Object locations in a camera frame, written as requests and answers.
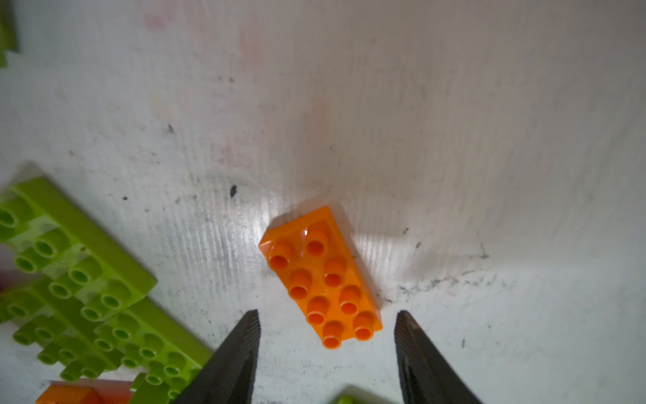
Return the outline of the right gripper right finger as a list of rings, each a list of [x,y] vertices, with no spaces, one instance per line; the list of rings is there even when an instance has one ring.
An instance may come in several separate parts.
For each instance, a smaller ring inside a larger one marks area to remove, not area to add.
[[[408,311],[398,313],[394,336],[405,403],[481,404]]]

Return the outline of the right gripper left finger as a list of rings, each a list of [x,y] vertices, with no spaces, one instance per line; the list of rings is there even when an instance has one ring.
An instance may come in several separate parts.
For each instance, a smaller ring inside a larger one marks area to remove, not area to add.
[[[247,311],[200,373],[173,401],[185,404],[250,404],[260,339],[258,311]]]

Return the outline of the orange lego brick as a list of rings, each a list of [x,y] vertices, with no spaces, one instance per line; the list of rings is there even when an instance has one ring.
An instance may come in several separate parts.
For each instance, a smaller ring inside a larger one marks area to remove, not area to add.
[[[134,393],[131,382],[87,380],[76,383],[54,381],[35,400],[36,404],[128,403]]]
[[[383,329],[377,301],[329,207],[268,230],[258,248],[325,348],[366,342]]]

